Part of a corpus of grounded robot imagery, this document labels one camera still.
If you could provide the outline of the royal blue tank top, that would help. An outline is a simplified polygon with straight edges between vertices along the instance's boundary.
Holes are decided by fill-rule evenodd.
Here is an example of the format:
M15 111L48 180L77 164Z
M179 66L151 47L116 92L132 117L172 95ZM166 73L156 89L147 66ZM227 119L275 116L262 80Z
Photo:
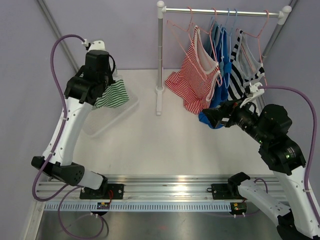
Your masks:
M222 76L221 64L219 63L220 74ZM214 95L210 102L210 108L218 107L222 102L225 102L228 99L229 92L228 89L225 89L223 77L222 77L222 85L219 86L218 84L215 86Z

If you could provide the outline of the green striped tank top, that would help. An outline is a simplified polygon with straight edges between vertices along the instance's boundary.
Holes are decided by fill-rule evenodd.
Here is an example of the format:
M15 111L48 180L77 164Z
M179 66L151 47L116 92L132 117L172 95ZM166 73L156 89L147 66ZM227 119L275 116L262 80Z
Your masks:
M111 84L103 93L98 97L92 110L97 110L102 107L117 108L129 101L125 83L123 79L117 80Z

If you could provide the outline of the red striped tank top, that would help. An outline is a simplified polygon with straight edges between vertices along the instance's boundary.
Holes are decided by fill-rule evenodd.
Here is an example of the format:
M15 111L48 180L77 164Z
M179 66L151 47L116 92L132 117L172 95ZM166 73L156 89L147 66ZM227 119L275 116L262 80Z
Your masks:
M187 111L198 115L209 108L215 87L221 83L218 80L220 75L219 64L206 52L201 30L196 25L180 70L173 71L165 80L165 85L182 98Z

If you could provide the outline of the light blue hanger of teal top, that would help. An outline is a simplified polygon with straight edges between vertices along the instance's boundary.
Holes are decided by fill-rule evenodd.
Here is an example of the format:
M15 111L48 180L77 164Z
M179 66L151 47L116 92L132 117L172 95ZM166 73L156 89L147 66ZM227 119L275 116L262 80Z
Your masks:
M211 35L207 39L208 46L207 46L207 53L214 59L215 56L218 60L218 62L222 65L226 65L230 61L230 54L229 54L229 48L228 48L228 42L227 42L227 30L226 26L229 20L230 16L230 10L228 10L227 13L227 19L225 21L224 25L219 25L215 18L211 18L211 26L212 31Z

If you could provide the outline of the pink hanger of green top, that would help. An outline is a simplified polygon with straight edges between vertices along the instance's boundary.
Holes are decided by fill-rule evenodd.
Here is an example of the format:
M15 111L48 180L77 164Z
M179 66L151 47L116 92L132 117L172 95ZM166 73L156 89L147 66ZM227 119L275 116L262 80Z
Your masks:
M176 39L176 41L178 42L180 48L183 50L183 52L185 53L185 55L187 55L187 51L188 51L188 47L185 48L177 34L177 31L174 30L174 28L177 28L179 29L180 31L184 32L187 34L188 38L189 38L189 43L191 44L192 43L192 37L191 37L191 25L192 25L192 22L193 22L193 10L190 6L187 6L186 7L188 9L188 12L190 14L190 19L189 19L189 23L187 25L187 28L183 28L181 27L180 25L176 24L175 22L173 22L172 20L167 20L166 21L166 25L168 26L168 28L170 29L171 33L173 34L174 38Z

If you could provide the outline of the teal tank top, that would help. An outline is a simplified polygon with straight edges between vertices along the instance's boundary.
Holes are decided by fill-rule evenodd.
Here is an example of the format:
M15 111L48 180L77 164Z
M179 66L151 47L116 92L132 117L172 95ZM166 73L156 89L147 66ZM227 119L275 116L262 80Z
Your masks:
M207 40L204 43L204 49L208 55L213 60L217 60L220 64L222 62L222 38L223 38L223 30L221 26L215 22L212 27L211 31L211 40L212 45L214 48L212 48L210 38L208 37Z

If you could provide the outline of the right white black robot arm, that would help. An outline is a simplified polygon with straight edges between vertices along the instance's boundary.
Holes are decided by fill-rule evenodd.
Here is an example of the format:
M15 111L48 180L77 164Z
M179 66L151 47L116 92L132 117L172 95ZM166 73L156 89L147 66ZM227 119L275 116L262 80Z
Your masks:
M248 102L241 106L232 100L202 112L211 125L237 125L259 144L258 153L276 176L288 205L260 189L244 172L228 178L227 193L232 198L251 201L272 220L283 240L318 240L320 222L305 186L306 160L299 145L287 135L292 120L281 105L268 104L260 114L250 110L252 105Z

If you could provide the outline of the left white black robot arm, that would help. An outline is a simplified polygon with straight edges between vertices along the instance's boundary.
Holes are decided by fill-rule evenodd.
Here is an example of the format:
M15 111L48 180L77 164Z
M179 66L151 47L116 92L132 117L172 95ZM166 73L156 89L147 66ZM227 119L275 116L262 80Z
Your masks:
M84 187L90 198L103 199L108 194L108 179L73 162L74 149L83 124L97 98L114 83L113 57L105 50L89 50L85 64L66 84L63 109L47 149L35 156L31 165L70 186Z

